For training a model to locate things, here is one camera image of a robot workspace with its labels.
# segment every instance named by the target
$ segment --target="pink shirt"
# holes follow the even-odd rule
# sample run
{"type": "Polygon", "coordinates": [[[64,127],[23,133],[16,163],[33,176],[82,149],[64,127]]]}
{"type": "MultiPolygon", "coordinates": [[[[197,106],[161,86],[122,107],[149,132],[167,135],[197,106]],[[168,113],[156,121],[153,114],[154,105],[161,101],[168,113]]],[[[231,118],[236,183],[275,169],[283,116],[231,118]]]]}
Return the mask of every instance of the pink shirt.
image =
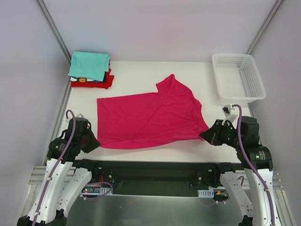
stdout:
{"type": "Polygon", "coordinates": [[[171,74],[158,92],[97,99],[97,139],[102,147],[136,149],[200,139],[208,129],[201,103],[171,74]]]}

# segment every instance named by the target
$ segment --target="laundry basket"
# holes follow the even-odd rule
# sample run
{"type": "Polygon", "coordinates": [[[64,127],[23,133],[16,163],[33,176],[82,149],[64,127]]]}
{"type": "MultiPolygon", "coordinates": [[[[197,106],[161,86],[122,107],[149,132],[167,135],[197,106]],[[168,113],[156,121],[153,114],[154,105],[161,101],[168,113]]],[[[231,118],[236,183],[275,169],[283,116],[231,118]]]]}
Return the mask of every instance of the laundry basket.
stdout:
{"type": "Polygon", "coordinates": [[[218,96],[223,103],[251,103],[266,97],[254,58],[248,54],[212,56],[218,96]]]}

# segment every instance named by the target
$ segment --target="white table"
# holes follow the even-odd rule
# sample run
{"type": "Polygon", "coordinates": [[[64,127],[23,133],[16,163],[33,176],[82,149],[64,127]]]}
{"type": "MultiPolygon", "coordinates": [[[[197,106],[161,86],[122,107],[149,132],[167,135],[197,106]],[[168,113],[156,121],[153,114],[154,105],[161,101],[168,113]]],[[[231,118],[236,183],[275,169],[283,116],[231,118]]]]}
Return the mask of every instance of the white table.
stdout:
{"type": "MultiPolygon", "coordinates": [[[[113,61],[110,68],[111,74],[115,75],[112,87],[108,90],[72,88],[67,105],[67,109],[71,109],[75,115],[82,114],[89,119],[95,137],[97,137],[97,98],[156,92],[156,83],[172,73],[179,82],[189,87],[195,98],[201,102],[202,115],[208,127],[211,127],[216,119],[224,118],[222,107],[225,104],[220,103],[217,97],[212,63],[113,61]]],[[[250,116],[247,105],[243,105],[242,109],[243,115],[250,116]]],[[[61,131],[67,126],[68,123],[64,118],[61,131]]],[[[215,147],[201,140],[177,141],[135,150],[99,147],[90,153],[81,152],[76,159],[83,158],[106,161],[240,162],[232,147],[226,145],[215,147]]]]}

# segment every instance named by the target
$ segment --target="stack of folded clothes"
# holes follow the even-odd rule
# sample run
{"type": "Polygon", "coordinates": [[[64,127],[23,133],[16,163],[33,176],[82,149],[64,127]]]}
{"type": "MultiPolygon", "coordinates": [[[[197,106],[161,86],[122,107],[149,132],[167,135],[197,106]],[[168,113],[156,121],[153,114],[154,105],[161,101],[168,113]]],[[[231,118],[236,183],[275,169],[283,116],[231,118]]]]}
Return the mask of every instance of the stack of folded clothes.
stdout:
{"type": "Polygon", "coordinates": [[[109,54],[74,52],[68,73],[71,86],[109,88],[114,79],[109,65],[109,54]]]}

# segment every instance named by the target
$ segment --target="turquoise folded shirt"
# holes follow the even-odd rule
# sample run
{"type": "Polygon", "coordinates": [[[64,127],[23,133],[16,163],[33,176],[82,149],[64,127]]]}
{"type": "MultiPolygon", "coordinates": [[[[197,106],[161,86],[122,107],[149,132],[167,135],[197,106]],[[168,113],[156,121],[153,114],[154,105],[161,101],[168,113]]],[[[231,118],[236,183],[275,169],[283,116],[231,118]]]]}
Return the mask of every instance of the turquoise folded shirt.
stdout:
{"type": "Polygon", "coordinates": [[[109,71],[109,54],[73,52],[69,76],[103,81],[109,71]]]}

